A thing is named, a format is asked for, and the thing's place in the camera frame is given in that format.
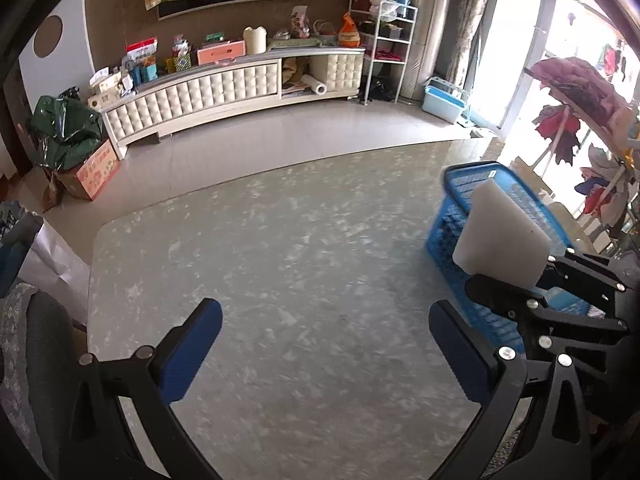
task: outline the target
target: white metal shelf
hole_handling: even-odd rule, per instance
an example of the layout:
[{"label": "white metal shelf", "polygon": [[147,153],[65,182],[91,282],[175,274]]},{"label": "white metal shelf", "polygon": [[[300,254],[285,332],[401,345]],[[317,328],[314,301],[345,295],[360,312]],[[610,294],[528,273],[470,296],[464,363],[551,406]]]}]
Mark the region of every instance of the white metal shelf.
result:
[{"label": "white metal shelf", "polygon": [[[418,8],[417,7],[413,7],[411,5],[407,5],[407,4],[399,4],[399,3],[395,2],[395,1],[391,1],[391,0],[384,0],[378,6],[378,13],[377,14],[372,14],[368,10],[353,9],[352,5],[353,5],[353,0],[349,0],[349,14],[351,14],[352,12],[359,12],[361,14],[366,14],[367,16],[375,16],[376,17],[376,31],[375,31],[375,33],[374,34],[367,34],[366,32],[361,32],[360,33],[365,38],[373,39],[373,45],[371,45],[371,55],[370,56],[368,56],[367,54],[364,55],[364,59],[367,59],[369,61],[369,73],[367,74],[367,85],[365,86],[363,104],[366,106],[367,102],[369,100],[369,89],[371,87],[371,76],[373,74],[373,65],[374,65],[374,63],[388,63],[388,64],[402,65],[402,72],[400,74],[400,79],[398,81],[398,88],[396,89],[396,98],[394,99],[394,102],[397,103],[398,102],[398,97],[400,97],[400,89],[402,88],[402,82],[404,81],[404,73],[406,72],[407,61],[409,59],[409,50],[411,49],[411,41],[414,38],[415,22],[416,22],[416,18],[417,18],[417,15],[418,15]],[[382,7],[384,5],[393,5],[395,7],[404,7],[406,9],[411,9],[413,11],[413,19],[412,20],[409,20],[408,18],[401,18],[399,16],[396,16],[396,18],[394,18],[393,20],[389,21],[389,23],[394,22],[394,21],[411,23],[411,32],[409,33],[409,39],[408,40],[393,40],[391,38],[386,38],[385,36],[380,36],[380,23],[382,22],[381,10],[382,10]],[[406,52],[404,53],[404,59],[402,61],[394,61],[394,60],[391,60],[391,59],[376,59],[375,58],[375,56],[376,56],[376,48],[378,46],[378,42],[379,41],[389,41],[391,43],[405,44],[406,45]]]},{"label": "white metal shelf", "polygon": [[[361,32],[360,35],[364,36],[365,38],[375,38],[373,34],[369,34],[368,32]],[[378,36],[378,41],[392,41],[393,43],[404,43],[404,44],[410,43],[408,40],[400,40],[400,39],[396,40],[396,38],[387,38],[386,36]]]}]

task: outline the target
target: red printed box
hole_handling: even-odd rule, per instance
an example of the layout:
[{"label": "red printed box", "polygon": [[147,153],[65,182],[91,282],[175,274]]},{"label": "red printed box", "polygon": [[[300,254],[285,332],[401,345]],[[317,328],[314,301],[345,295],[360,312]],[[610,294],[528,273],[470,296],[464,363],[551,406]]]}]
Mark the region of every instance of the red printed box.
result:
[{"label": "red printed box", "polygon": [[120,167],[120,161],[107,140],[84,164],[59,171],[58,180],[71,196],[93,200]]}]

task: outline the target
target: blue cloth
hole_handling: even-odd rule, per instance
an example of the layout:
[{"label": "blue cloth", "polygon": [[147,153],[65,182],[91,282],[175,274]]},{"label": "blue cloth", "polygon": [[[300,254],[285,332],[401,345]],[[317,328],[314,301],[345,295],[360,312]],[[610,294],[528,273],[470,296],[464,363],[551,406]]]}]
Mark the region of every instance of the blue cloth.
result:
[{"label": "blue cloth", "polygon": [[574,187],[574,189],[581,195],[589,196],[591,194],[593,186],[595,186],[596,184],[598,186],[607,187],[609,185],[609,181],[601,176],[592,176],[590,179],[578,184],[576,187]]}]

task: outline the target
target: pink box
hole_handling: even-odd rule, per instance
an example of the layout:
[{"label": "pink box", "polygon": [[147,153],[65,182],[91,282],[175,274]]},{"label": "pink box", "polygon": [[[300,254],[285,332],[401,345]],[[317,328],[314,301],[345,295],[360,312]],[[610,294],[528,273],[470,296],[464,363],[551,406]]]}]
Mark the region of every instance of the pink box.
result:
[{"label": "pink box", "polygon": [[198,49],[198,64],[218,63],[244,56],[244,54],[246,54],[244,40],[210,44]]}]

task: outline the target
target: blue plastic basket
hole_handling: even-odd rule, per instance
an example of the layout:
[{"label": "blue plastic basket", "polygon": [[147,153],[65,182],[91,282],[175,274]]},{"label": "blue plastic basket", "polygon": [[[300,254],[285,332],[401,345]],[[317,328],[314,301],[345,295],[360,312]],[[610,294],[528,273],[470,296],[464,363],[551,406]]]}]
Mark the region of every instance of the blue plastic basket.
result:
[{"label": "blue plastic basket", "polygon": [[[451,166],[445,170],[443,185],[446,196],[425,245],[455,294],[469,324],[482,332],[495,347],[510,346],[515,351],[524,353],[522,338],[514,321],[498,316],[487,307],[469,300],[465,294],[465,282],[469,275],[452,258],[466,218],[473,207],[471,194],[478,184],[488,178],[492,178],[551,238],[552,253],[564,254],[571,243],[562,226],[535,193],[513,171],[498,162],[476,162]],[[587,302],[575,296],[572,296],[575,301],[567,301],[566,293],[557,295],[556,290],[550,290],[547,294],[550,307],[560,312],[584,316],[590,307]]]}]

